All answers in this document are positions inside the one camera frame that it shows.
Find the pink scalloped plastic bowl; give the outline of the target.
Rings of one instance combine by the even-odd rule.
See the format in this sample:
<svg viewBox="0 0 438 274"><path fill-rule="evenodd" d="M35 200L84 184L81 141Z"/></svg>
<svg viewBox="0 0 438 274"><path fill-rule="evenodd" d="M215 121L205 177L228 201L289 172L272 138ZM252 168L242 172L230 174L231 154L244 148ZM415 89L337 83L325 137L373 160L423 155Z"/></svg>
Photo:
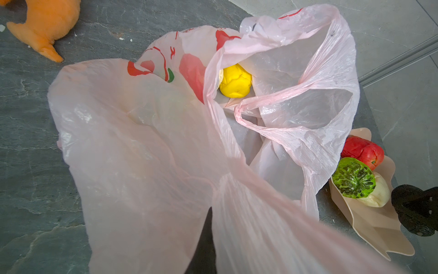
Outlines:
<svg viewBox="0 0 438 274"><path fill-rule="evenodd" d="M342 196L333 182L329 180L331 198L344 214L353 230L374 250L387 260L388 253L406 256L415 254L414 246L401 232L401 223L392 203L375 208Z"/></svg>

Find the red fake fruit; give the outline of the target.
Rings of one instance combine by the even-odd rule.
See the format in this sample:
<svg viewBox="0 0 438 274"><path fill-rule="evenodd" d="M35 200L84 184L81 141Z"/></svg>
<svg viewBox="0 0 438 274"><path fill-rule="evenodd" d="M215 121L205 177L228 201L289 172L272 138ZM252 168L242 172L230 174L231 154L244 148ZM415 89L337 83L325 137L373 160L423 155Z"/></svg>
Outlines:
<svg viewBox="0 0 438 274"><path fill-rule="evenodd" d="M354 158L371 170L375 170L384 160L384 149L370 140L356 136L346 139L341 158Z"/></svg>

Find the green fake custard apple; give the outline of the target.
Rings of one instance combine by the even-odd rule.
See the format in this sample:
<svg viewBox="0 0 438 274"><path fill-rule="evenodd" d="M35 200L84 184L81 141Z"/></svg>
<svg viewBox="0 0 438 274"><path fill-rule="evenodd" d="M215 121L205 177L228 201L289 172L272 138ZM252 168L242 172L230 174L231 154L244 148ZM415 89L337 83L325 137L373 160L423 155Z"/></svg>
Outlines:
<svg viewBox="0 0 438 274"><path fill-rule="evenodd" d="M376 187L372 170L355 158L342 158L331 177L332 182L347 198L366 198Z"/></svg>

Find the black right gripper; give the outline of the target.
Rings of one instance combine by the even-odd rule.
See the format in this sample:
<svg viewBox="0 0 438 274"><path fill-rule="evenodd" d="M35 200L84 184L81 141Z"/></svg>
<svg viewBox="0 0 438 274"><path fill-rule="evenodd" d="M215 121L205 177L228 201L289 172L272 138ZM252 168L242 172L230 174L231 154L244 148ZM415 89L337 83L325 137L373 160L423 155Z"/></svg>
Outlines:
<svg viewBox="0 0 438 274"><path fill-rule="evenodd" d="M391 203L401 224L412 234L429 237L438 230L438 188L421 190L412 185L393 189Z"/></svg>

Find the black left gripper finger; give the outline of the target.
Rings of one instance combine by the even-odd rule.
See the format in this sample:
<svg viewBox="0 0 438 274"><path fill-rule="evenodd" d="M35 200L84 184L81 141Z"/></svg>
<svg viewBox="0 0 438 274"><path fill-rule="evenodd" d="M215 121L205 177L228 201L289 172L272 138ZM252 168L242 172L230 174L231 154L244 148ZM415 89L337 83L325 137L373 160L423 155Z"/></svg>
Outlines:
<svg viewBox="0 0 438 274"><path fill-rule="evenodd" d="M195 254L185 274L217 274L212 234L212 208L208 210Z"/></svg>

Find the pink plastic bag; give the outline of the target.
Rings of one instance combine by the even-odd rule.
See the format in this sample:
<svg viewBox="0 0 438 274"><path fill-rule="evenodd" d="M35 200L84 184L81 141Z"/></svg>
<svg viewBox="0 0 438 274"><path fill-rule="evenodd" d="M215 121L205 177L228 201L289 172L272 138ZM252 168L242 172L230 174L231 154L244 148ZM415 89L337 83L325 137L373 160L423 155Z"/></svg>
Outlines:
<svg viewBox="0 0 438 274"><path fill-rule="evenodd" d="M92 274L183 274L208 210L219 274L399 274L319 221L357 112L356 48L333 5L200 26L136 62L65 66L49 87ZM252 75L222 95L223 69Z"/></svg>

